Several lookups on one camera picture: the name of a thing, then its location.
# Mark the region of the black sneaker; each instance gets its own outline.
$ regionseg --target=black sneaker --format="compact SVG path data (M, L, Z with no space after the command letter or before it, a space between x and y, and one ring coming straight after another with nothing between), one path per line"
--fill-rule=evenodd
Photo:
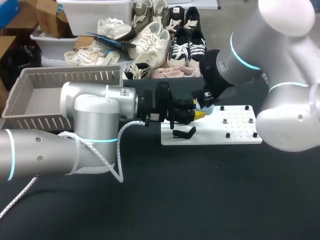
M149 76L150 71L158 62L155 52L146 52L140 54L134 62L124 70L122 79L143 79Z
M188 65L189 35L184 27L179 27L171 42L167 63L170 68Z
M190 7L186 12L184 27L189 31L192 31L196 28L201 29L200 14L198 12L198 9L195 6Z
M169 9L168 26L165 28L170 34L174 35L179 27L184 26L185 9L181 6L171 7Z
M200 60L207 52L207 42L200 28L195 28L190 37L188 48L188 67L199 67Z

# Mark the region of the black clip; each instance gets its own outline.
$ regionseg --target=black clip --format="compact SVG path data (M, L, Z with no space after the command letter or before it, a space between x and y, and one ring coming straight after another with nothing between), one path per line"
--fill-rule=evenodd
M191 128L191 130L189 132L184 132L184 131L179 131L179 130L173 130L173 136L180 138L180 139L191 139L193 137L193 135L196 133L197 129L194 126L193 128Z

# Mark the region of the black trash bag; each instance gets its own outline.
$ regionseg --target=black trash bag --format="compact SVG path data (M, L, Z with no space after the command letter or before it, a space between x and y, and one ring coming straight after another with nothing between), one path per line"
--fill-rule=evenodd
M11 90L23 69L41 66L41 52L35 46L8 50L1 60L1 79L5 88Z

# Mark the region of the shoe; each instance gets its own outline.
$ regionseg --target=shoe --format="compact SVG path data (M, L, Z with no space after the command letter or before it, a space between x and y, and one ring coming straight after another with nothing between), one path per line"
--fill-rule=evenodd
M150 24L152 8L154 4L152 0L144 0L144 2L135 2L133 4L134 17L131 26L140 33L148 24Z
M174 66L168 68L158 68L151 71L150 79L171 79L171 78L199 78L201 72L199 68L187 66Z
M157 0L153 5L151 22L159 22L164 28L168 25L168 15L169 9L167 1Z
M161 33L162 25L160 22L154 21L146 26L140 34L131 42L135 48L129 48L129 56L135 60L140 54L144 54L148 51L153 43L153 35L159 35Z
M184 26L185 9L181 6L175 6L169 9L168 26L165 27L170 34L175 34L179 27Z
M143 79L148 77L150 71L158 62L155 52L146 52L139 55L136 60L123 72L122 79Z
M107 47L106 45L94 40L93 43L90 46L82 46L79 47L76 52L78 50L84 50L84 51L88 51L88 52L99 52L99 53L105 53L106 51L109 50L109 47Z
M168 54L168 66L187 66L188 65L188 47L189 37L184 27L179 27L171 42L170 52Z
M125 42L134 39L137 31L134 27L125 24L119 19L108 17L104 21L98 21L97 34L118 42Z
M207 52L207 42L205 36L200 28L195 28L191 33L189 42L188 66L191 68L199 67L199 62L204 57L205 52Z
M201 29L200 14L195 6L190 7L188 11L186 11L184 28L190 31L194 30L195 28Z
M111 51L105 55L98 51L68 51L64 54L64 60L70 67L85 66L107 66L117 64L120 55L116 51Z
M158 57L158 62L154 67L155 69L161 67L166 62L170 41L171 37L168 30L163 30L159 36L153 35L153 41L148 52L155 52Z

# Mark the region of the black table surface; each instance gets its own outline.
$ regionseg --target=black table surface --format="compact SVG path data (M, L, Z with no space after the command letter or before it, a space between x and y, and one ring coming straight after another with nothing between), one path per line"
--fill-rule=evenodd
M138 94L156 84L125 83ZM203 84L170 81L180 98ZM257 114L267 93L260 79L221 96L219 104L252 105ZM121 153L124 183L110 173L38 179L0 220L0 239L320 239L319 148L289 153L264 142L162 146L154 123L128 128ZM0 183L0 208L29 181Z

